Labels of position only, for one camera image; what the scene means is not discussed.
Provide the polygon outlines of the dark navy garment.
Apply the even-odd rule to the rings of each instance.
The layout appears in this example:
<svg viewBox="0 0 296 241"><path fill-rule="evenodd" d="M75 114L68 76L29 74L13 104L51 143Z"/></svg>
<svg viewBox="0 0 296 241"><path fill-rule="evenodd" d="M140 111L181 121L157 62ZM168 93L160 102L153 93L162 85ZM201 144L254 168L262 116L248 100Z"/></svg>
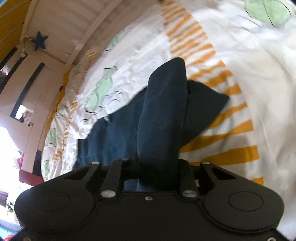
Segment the dark navy garment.
<svg viewBox="0 0 296 241"><path fill-rule="evenodd" d="M87 138L78 141L74 166L130 159L139 176L127 181L125 190L162 190L174 178L180 148L210 126L228 100L188 80L184 60L174 58L151 74L147 87L129 104L100 118Z"/></svg>

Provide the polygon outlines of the white shelf unit with slots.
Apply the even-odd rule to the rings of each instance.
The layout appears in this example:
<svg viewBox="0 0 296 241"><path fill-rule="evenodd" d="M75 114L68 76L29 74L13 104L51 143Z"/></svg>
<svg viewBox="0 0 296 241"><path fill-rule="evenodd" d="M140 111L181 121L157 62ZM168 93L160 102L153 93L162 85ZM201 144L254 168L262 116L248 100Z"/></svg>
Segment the white shelf unit with slots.
<svg viewBox="0 0 296 241"><path fill-rule="evenodd" d="M32 173L42 150L45 125L63 83L64 63L32 45L16 45L1 66L13 64L1 84L1 126L19 151L21 169Z"/></svg>

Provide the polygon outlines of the white duvet with green leaves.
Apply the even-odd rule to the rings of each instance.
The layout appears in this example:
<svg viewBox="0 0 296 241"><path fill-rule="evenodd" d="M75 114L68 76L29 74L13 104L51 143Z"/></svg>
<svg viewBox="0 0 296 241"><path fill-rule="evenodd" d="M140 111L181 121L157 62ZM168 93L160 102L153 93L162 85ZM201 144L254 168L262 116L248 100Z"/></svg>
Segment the white duvet with green leaves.
<svg viewBox="0 0 296 241"><path fill-rule="evenodd" d="M210 162L277 192L295 239L295 5L160 1L66 74L45 181L121 158Z"/></svg>

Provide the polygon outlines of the dark blue star ornament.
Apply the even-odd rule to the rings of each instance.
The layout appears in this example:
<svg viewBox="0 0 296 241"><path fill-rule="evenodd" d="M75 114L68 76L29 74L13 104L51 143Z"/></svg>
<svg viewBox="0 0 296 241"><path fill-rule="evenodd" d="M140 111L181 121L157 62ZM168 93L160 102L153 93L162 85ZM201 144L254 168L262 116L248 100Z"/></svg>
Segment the dark blue star ornament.
<svg viewBox="0 0 296 241"><path fill-rule="evenodd" d="M34 50L37 51L38 49L45 50L45 41L48 39L48 36L43 36L40 31L37 32L37 35L31 42L34 44Z"/></svg>

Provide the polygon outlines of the white slatted bed frame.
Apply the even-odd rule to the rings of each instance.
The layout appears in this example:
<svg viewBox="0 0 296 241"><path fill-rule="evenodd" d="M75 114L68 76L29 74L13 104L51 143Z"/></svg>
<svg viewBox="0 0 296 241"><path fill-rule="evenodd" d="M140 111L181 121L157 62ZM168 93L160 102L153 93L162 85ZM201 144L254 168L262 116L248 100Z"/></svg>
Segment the white slatted bed frame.
<svg viewBox="0 0 296 241"><path fill-rule="evenodd" d="M32 1L23 35L48 36L44 52L66 66L77 64L84 53L108 42L143 15L156 1Z"/></svg>

